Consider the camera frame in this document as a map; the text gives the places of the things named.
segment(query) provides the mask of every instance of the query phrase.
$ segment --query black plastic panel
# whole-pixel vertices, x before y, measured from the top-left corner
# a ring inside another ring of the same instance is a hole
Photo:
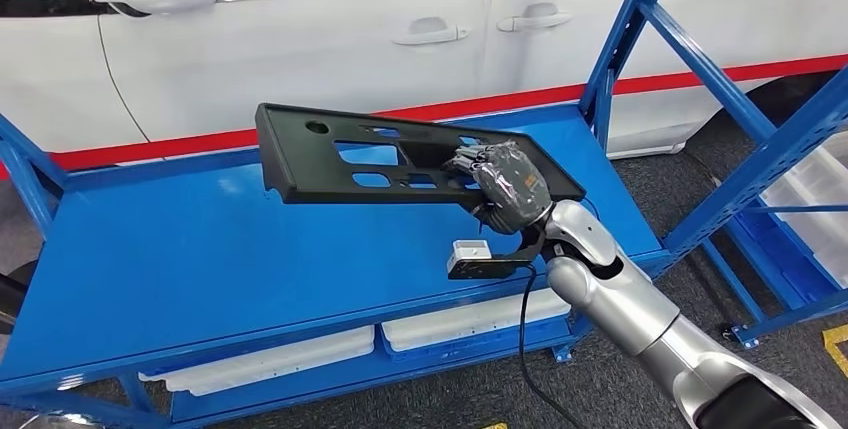
[[[555,201],[585,195],[525,134],[267,103],[256,111],[256,128],[265,188],[276,189],[286,203],[475,204],[480,190],[466,187],[473,181],[441,170],[463,139],[483,144],[513,140],[542,172]],[[365,151],[379,150],[394,160],[356,163],[358,151],[350,148],[359,145],[379,146]],[[373,187],[367,179],[385,187]],[[365,185],[357,180],[366,180]]]

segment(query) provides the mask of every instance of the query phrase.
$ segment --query white storage bin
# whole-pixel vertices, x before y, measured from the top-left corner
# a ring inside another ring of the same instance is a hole
[[[384,322],[383,333],[392,350],[401,352],[517,326],[522,296],[502,297]],[[570,309],[571,306],[551,289],[533,291],[527,300],[526,322],[564,316]]]
[[[769,206],[848,204],[848,167],[840,159],[848,162],[848,132],[829,138],[760,196]],[[848,287],[848,212],[777,213],[777,217],[801,237],[842,287]]]
[[[164,380],[169,391],[189,391],[192,395],[203,396],[373,351],[374,326],[366,326],[155,376],[139,373],[138,378]]]

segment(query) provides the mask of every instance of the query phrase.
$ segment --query blue upright post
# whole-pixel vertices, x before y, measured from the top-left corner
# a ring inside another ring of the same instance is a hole
[[[601,145],[604,154],[607,153],[607,143],[609,142],[613,84],[615,84],[615,74],[612,70],[609,70],[598,86],[598,96],[595,102],[596,109],[593,126],[595,127],[595,137],[598,138],[598,144]]]
[[[848,68],[843,68],[666,236],[672,263],[744,209],[846,119]]]
[[[624,0],[589,76],[586,90],[580,99],[580,110],[586,115],[587,123],[591,124],[595,120],[599,86],[604,84],[609,71],[612,71],[612,82],[615,82],[636,44],[636,39],[645,27],[645,18],[637,10],[639,1]]]

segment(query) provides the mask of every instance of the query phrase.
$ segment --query blue metal shelf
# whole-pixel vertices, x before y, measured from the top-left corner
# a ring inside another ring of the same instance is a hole
[[[449,358],[425,357],[404,361],[393,361],[386,353],[383,342],[377,340],[373,353],[355,359],[202,397],[192,396],[188,392],[175,393],[171,414],[177,427],[196,427],[412,379],[424,374],[479,364],[515,354],[517,328],[512,328],[511,332],[515,337],[466,347]],[[546,331],[533,334],[528,332],[526,346],[528,350],[536,350],[574,342],[576,338],[571,335],[563,320],[556,328],[549,327]]]
[[[763,205],[759,199],[751,203],[754,208]],[[760,276],[786,308],[797,309],[841,289],[804,241],[774,214],[743,211],[725,229],[755,269],[776,266],[761,270]]]
[[[532,135],[581,181],[593,210],[636,263],[651,271],[668,261],[668,251],[575,104],[455,123]],[[8,124],[0,126],[15,132]],[[33,197],[43,197],[34,173],[24,182],[31,185]],[[49,239],[0,365],[0,400],[19,407],[90,413],[108,423],[167,426],[170,421],[147,413],[149,402],[135,372],[196,365],[513,295],[526,284],[521,273],[504,281],[450,281],[444,276],[451,243],[479,237],[478,224],[461,208],[281,204],[276,194],[264,191],[256,149],[96,170],[67,176],[62,186],[55,217],[45,216]],[[488,231],[483,237],[493,251],[503,253],[519,242]],[[541,276],[537,288],[545,285]],[[66,307],[74,307],[79,317],[57,317]],[[583,335],[586,329],[581,328]],[[81,334],[84,344],[55,350],[55,341],[77,340]],[[570,333],[539,337],[529,338],[530,347],[567,351],[578,339]],[[252,384],[226,391],[227,397],[177,395],[175,417],[233,417],[238,411],[227,401],[258,404],[238,412],[252,413],[264,407],[263,401],[286,398],[285,404],[292,404],[516,349],[517,337],[504,338],[461,351],[461,360],[423,358],[393,363],[396,367],[381,350],[357,364],[333,365],[340,369],[337,374],[322,369],[335,375],[321,372],[321,377],[337,383],[322,388],[300,387],[319,374],[310,370],[309,377]],[[135,410],[64,392],[40,392],[113,376],[133,395]],[[354,383],[356,378],[361,384]],[[280,392],[279,385],[288,392]],[[262,394],[265,390],[273,392]]]
[[[760,144],[662,244],[603,150],[612,89],[646,22]],[[775,128],[658,0],[624,0],[579,104],[457,124],[532,135],[587,190],[601,222],[652,276],[703,244],[736,289],[741,284],[709,236],[728,224],[748,255],[755,255],[751,233],[732,218],[846,119],[848,69]],[[179,427],[195,427],[516,349],[517,341],[504,339],[503,347],[499,342],[474,346],[467,357],[463,353],[457,356],[461,360],[447,363],[428,358],[391,362],[378,349],[356,360],[204,397],[177,394],[172,419],[152,414],[134,371],[196,364],[516,294],[526,276],[495,282],[444,277],[451,243],[479,237],[476,221],[458,207],[281,204],[276,194],[264,191],[255,149],[69,176],[0,117],[0,157],[47,239],[0,365],[4,403],[88,414],[110,425],[165,428],[178,421]],[[55,217],[36,168],[64,191]],[[518,245],[515,237],[483,236],[495,252]],[[773,288],[781,291],[784,285],[795,296],[786,289],[783,300],[790,310],[766,319],[744,288],[737,291],[758,321],[755,328],[736,330],[747,345],[752,338],[756,343],[759,334],[848,301],[846,290],[828,294],[820,286],[802,285],[788,272],[778,277],[767,265],[759,270]],[[542,285],[544,277],[539,278]],[[72,318],[62,317],[68,307],[74,308]],[[588,330],[586,320],[578,318],[570,334],[531,339],[530,348],[562,344],[564,351]],[[81,339],[55,350],[57,340]],[[54,390],[113,376],[127,390],[131,408]]]

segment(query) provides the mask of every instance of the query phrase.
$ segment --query panel cutout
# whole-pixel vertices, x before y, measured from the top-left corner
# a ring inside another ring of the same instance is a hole
[[[376,164],[380,166],[399,166],[403,157],[397,147],[391,144],[368,144],[361,142],[335,141],[339,157],[348,164]]]

